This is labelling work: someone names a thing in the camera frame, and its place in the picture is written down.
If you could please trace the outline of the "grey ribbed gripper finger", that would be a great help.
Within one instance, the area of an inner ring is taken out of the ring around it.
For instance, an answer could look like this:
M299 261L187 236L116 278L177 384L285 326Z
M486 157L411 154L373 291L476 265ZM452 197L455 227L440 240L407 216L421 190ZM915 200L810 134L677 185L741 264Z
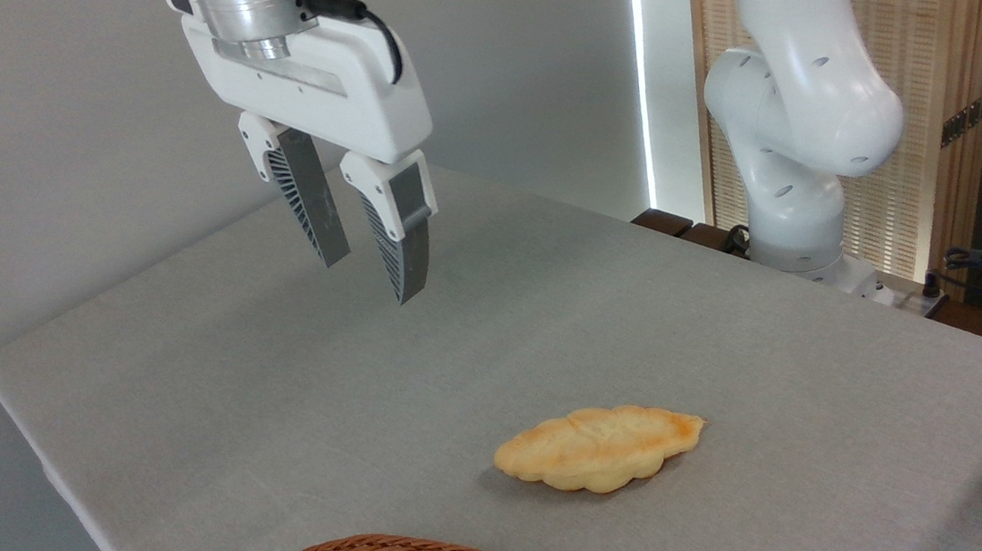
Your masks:
M238 128L262 180L278 187L324 267L350 253L312 136L241 112Z
M346 153L339 170L360 193L395 299L405 305L426 286L429 219L438 211L425 154L415 150L398 162L383 163Z

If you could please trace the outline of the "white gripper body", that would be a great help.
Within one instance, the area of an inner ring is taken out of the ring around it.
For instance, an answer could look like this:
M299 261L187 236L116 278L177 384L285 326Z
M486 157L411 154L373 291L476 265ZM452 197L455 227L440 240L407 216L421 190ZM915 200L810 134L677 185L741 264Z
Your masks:
M165 0L224 103L376 162L433 131L403 43L348 0Z

